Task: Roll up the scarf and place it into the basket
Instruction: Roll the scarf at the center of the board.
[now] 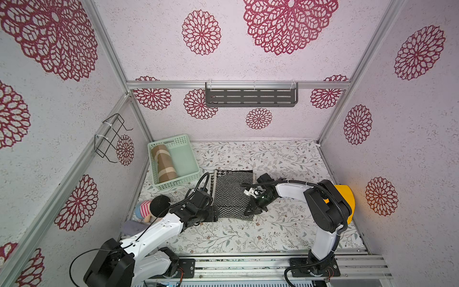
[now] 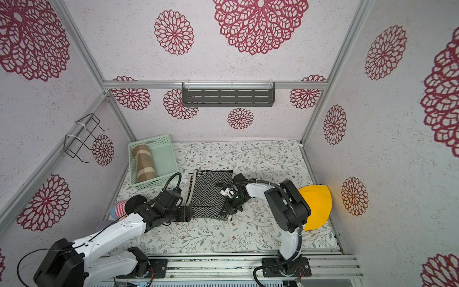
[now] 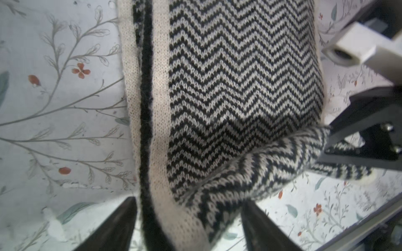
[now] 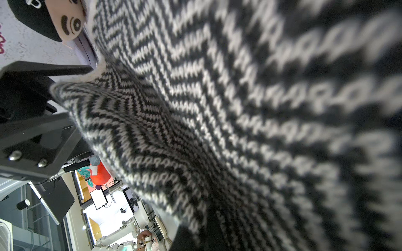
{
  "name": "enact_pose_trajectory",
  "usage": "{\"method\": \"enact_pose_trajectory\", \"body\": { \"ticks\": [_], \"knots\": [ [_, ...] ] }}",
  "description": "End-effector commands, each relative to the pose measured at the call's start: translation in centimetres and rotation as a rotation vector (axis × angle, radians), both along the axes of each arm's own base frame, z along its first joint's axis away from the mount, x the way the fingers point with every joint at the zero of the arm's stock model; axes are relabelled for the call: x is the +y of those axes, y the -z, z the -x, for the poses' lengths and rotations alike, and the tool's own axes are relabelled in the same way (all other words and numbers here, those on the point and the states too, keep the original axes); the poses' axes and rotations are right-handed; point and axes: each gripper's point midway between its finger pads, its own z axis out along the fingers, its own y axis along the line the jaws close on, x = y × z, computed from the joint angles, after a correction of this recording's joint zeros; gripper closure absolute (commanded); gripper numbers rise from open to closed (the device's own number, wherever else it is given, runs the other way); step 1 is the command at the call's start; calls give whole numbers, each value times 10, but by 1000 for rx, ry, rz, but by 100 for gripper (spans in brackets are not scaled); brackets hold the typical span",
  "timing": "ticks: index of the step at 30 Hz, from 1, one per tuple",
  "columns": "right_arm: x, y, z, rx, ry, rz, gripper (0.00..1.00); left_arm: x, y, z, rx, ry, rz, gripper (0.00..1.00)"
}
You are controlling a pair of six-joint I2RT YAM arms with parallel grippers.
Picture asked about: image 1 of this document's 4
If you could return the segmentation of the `black white zigzag scarf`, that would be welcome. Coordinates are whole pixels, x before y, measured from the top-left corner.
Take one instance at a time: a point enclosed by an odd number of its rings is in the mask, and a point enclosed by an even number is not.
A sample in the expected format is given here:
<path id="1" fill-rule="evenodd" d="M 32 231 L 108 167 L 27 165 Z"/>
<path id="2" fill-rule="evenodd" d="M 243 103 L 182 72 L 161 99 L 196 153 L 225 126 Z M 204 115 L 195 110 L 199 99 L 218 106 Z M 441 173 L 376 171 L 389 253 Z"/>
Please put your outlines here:
<path id="1" fill-rule="evenodd" d="M 210 192 L 219 218 L 253 221 L 253 215 L 245 215 L 250 198 L 241 184 L 252 184 L 253 171 L 215 170 L 211 175 Z"/>

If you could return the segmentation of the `brown beige plaid scarf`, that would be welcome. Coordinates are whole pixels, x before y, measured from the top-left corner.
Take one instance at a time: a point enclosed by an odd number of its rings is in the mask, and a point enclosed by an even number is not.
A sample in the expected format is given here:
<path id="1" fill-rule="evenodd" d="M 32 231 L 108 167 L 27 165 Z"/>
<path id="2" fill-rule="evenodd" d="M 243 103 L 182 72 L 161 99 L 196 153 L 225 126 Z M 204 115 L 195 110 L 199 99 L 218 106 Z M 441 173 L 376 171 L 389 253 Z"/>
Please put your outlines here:
<path id="1" fill-rule="evenodd" d="M 171 153 L 164 144 L 156 145 L 151 150 L 151 155 L 157 165 L 157 177 L 159 183 L 168 182 L 178 177 Z"/>

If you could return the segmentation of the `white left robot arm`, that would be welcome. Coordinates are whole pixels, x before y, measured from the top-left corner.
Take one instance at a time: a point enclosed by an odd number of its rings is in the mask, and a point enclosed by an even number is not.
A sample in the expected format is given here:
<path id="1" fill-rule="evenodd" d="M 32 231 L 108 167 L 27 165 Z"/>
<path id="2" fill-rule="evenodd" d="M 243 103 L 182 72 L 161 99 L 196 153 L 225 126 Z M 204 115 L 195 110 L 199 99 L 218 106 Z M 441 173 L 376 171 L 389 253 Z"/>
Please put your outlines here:
<path id="1" fill-rule="evenodd" d="M 179 257 L 163 244 L 197 224 L 217 221 L 211 201 L 206 188 L 195 189 L 144 231 L 119 242 L 107 240 L 97 250 L 84 283 L 88 287 L 133 287 L 154 276 L 173 276 Z"/>

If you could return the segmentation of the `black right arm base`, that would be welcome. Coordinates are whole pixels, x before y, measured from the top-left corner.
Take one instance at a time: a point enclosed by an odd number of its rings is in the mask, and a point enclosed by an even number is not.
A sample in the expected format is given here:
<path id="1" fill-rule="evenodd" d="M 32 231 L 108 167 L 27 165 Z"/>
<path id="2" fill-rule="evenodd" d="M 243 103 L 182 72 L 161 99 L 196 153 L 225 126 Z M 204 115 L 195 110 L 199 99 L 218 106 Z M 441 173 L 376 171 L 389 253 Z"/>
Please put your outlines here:
<path id="1" fill-rule="evenodd" d="M 317 259 L 312 252 L 308 253 L 307 258 L 291 258 L 289 260 L 290 271 L 293 277 L 339 277 L 341 272 L 335 259 L 335 254 L 331 252 L 324 259 Z"/>

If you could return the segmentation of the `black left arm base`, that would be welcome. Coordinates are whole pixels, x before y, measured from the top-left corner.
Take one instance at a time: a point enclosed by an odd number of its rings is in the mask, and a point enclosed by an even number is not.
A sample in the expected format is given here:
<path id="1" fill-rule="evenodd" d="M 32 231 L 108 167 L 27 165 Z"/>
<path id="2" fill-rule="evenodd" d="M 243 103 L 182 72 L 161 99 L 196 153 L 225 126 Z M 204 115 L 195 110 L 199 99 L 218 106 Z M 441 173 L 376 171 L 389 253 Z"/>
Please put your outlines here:
<path id="1" fill-rule="evenodd" d="M 179 257 L 170 248 L 163 247 L 147 256 L 154 263 L 149 279 L 191 279 L 196 271 L 196 260 Z"/>

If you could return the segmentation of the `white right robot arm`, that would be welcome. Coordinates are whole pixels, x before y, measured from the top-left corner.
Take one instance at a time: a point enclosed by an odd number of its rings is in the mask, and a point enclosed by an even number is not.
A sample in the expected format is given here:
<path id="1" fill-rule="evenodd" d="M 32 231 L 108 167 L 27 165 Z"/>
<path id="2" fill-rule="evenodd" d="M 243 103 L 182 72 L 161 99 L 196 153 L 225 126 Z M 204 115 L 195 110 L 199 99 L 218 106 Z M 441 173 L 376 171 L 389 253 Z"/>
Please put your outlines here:
<path id="1" fill-rule="evenodd" d="M 263 174 L 257 183 L 240 185 L 249 197 L 245 215 L 259 215 L 268 211 L 268 206 L 280 198 L 307 203 L 318 227 L 309 257 L 313 263 L 322 263 L 333 257 L 341 234 L 344 233 L 353 215 L 354 207 L 344 198 L 338 187 L 329 180 L 318 183 L 279 179 L 274 181 Z"/>

